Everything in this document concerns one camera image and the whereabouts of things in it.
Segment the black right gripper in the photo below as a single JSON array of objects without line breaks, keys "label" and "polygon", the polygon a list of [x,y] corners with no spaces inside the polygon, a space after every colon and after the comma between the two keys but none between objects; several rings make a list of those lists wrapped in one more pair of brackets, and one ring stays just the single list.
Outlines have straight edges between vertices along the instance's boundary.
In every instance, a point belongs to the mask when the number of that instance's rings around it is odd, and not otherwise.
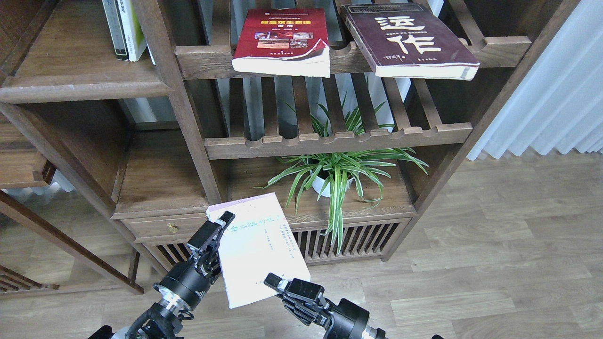
[{"label": "black right gripper", "polygon": [[291,281],[269,273],[263,281],[277,291],[285,309],[302,324],[316,324],[325,329],[325,339],[370,339],[370,313],[355,303],[341,299],[335,305],[325,299],[325,289],[316,283],[294,278]]}]

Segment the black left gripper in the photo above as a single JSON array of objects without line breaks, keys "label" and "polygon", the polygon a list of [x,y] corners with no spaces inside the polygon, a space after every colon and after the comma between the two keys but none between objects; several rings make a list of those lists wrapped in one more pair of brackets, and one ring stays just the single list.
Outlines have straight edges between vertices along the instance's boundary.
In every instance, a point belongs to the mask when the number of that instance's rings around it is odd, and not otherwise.
[{"label": "black left gripper", "polygon": [[216,221],[205,221],[187,242],[191,251],[186,262],[173,266],[154,288],[162,294],[159,304],[168,311],[194,311],[220,275],[217,250],[235,214],[226,211]]}]

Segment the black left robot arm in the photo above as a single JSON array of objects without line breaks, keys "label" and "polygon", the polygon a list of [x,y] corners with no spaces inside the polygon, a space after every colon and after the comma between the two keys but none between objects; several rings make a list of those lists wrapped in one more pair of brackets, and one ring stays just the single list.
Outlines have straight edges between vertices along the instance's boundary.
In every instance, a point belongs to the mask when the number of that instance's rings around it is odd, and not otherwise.
[{"label": "black left robot arm", "polygon": [[154,288],[160,292],[159,302],[138,317],[131,326],[113,332],[104,325],[91,339],[176,339],[183,320],[192,320],[192,311],[220,275],[218,249],[223,232],[235,218],[229,211],[216,221],[205,221],[190,238],[191,255],[177,263]]}]

